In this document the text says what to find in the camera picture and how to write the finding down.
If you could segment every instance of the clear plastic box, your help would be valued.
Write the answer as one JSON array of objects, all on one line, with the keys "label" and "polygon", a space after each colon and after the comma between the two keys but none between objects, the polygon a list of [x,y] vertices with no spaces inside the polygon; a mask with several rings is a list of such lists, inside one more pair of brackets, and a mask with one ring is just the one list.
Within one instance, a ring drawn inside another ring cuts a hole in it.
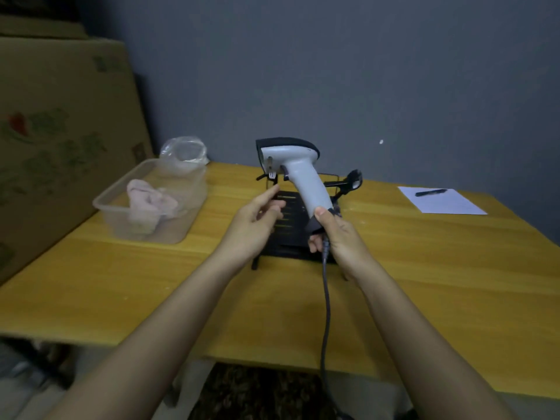
[{"label": "clear plastic box", "polygon": [[[167,244],[178,243],[185,238],[206,200],[205,174],[206,166],[197,164],[196,168],[188,174],[175,176],[170,172],[169,165],[165,161],[148,159],[97,196],[93,204],[103,212],[103,218],[113,229],[115,237]],[[179,216],[161,218],[150,234],[138,233],[137,228],[129,221],[127,185],[133,179],[144,180],[155,189],[165,188],[166,192],[179,202]]]}]

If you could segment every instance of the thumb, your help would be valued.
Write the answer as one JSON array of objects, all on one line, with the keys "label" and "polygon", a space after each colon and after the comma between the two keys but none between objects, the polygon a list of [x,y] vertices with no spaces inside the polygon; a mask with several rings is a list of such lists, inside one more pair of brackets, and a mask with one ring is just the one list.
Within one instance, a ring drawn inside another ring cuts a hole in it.
[{"label": "thumb", "polygon": [[332,213],[327,211],[322,206],[315,208],[314,213],[315,213],[315,218],[317,218],[319,224],[323,226],[323,228],[325,229],[329,237],[333,237],[338,233],[339,226],[337,224],[337,221],[334,219]]},{"label": "thumb", "polygon": [[272,205],[270,208],[268,208],[268,210],[264,213],[264,215],[262,216],[262,218],[259,220],[259,222],[262,224],[262,226],[266,229],[268,229],[269,231],[272,230],[272,228],[274,227],[274,224],[276,223],[277,219],[282,218],[282,212],[280,212],[280,206],[277,205]]}]

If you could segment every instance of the white paper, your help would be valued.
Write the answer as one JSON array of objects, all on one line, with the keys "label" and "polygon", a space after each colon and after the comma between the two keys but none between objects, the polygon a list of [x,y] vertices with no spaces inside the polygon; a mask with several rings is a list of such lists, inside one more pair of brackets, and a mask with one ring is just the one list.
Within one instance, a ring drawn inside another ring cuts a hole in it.
[{"label": "white paper", "polygon": [[461,196],[457,191],[448,189],[445,193],[429,194],[417,197],[418,191],[439,190],[426,189],[423,187],[399,187],[399,190],[408,197],[424,214],[467,214],[486,215],[486,212],[472,203],[469,199]]}]

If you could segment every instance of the black pen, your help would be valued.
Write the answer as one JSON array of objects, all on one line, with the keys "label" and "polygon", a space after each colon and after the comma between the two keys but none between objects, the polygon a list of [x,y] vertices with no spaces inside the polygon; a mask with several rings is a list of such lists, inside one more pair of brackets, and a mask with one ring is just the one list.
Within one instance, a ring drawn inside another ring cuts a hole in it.
[{"label": "black pen", "polygon": [[416,197],[420,197],[420,196],[428,196],[430,194],[440,194],[440,193],[445,193],[447,191],[447,189],[439,189],[439,190],[428,190],[428,191],[418,191],[416,193]]}]

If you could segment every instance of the yellow table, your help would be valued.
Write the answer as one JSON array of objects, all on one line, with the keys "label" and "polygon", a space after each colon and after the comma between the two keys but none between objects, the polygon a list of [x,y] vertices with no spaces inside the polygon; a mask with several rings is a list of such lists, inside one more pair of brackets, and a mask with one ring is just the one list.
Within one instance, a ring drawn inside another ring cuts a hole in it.
[{"label": "yellow table", "polygon": [[[260,169],[208,166],[209,194],[185,240],[111,237],[100,214],[0,287],[0,332],[116,345],[215,248]],[[285,189],[291,184],[284,183]],[[560,398],[560,248],[486,194],[487,216],[422,214],[395,184],[365,181],[342,213],[443,336],[500,391]],[[393,380],[360,291],[329,267],[326,365]],[[318,264],[263,257],[232,281],[192,356],[318,369],[325,321]]]}]

